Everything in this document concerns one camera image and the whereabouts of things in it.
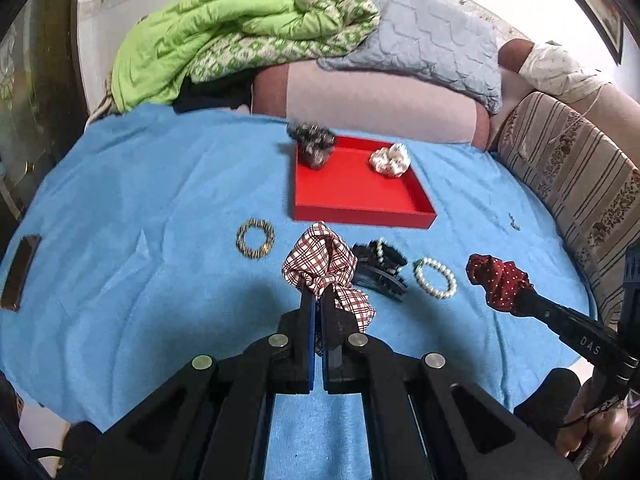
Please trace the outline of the person right hand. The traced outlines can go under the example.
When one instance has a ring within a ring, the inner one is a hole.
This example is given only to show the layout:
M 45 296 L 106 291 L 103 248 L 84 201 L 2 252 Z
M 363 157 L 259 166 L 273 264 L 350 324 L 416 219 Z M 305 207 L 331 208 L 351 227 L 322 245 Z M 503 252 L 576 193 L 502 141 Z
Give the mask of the person right hand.
M 626 400 L 615 408 L 560 429 L 554 447 L 567 458 L 570 453 L 578 450 L 587 434 L 592 434 L 596 444 L 582 466 L 582 476 L 585 479 L 594 477 L 610 461 L 638 416 L 639 393 L 631 390 Z

